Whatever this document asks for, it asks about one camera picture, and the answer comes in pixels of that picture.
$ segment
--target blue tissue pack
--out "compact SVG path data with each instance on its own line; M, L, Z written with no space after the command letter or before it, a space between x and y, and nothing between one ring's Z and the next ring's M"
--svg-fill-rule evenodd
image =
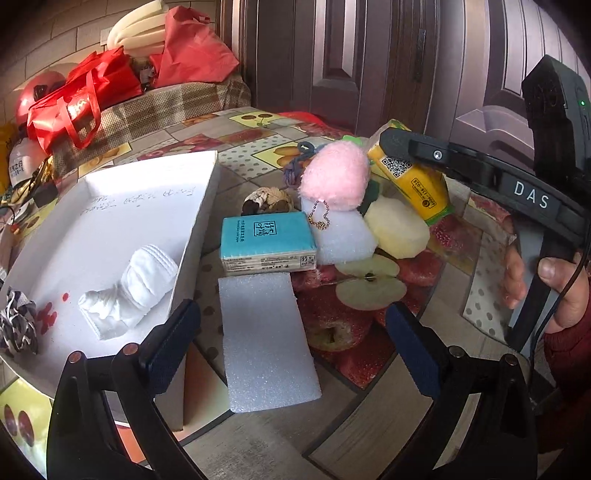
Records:
M228 275L316 268L316 242L303 212L224 218L220 258Z

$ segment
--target pink plush toy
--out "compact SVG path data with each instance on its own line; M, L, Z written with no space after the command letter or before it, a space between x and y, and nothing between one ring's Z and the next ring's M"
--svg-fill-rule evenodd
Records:
M334 210L361 205L369 181L369 160L353 142L326 145L301 177L300 195L326 202Z

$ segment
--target yellow bag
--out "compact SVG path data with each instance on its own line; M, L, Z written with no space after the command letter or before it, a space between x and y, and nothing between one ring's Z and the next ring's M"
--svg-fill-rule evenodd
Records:
M4 124L0 127L0 195L10 186L8 175L8 156L17 136L17 128L13 124Z
M369 139L367 155L406 196L427 225L433 225L453 211L445 179L441 172L428 167L388 158L379 146L379 136L390 127L410 131L398 120L390 120Z

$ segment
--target screw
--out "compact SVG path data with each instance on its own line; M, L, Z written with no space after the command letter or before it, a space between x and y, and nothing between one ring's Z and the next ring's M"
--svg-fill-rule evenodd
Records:
M464 355L466 355L466 352L464 351L464 349L461 346L457 346L457 345L452 345L449 348L449 353L451 356L454 356L456 358L462 358Z
M138 344L137 343L128 343L123 347L123 353L125 355L133 355L138 351Z
M509 365L512 365L513 367L518 363L515 355L511 355L510 353L504 355L503 358L505 359L505 362L507 362Z
M82 358L82 352L76 351L76 352L72 352L70 354L70 356L68 357L68 361L71 364L75 364L78 360L80 360Z

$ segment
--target white foam block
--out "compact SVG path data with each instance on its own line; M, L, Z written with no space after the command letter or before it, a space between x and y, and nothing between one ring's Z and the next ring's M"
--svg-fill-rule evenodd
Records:
M320 398L289 273L218 282L230 410L267 410Z
M302 197L302 211L309 214L312 208L314 208L314 202ZM319 203L314 213L314 220L323 220L324 211L324 204ZM363 260L374 254L378 241L357 210L348 212L330 210L328 218L330 225L326 230L318 230L315 226L310 226L318 248L316 254L318 265Z

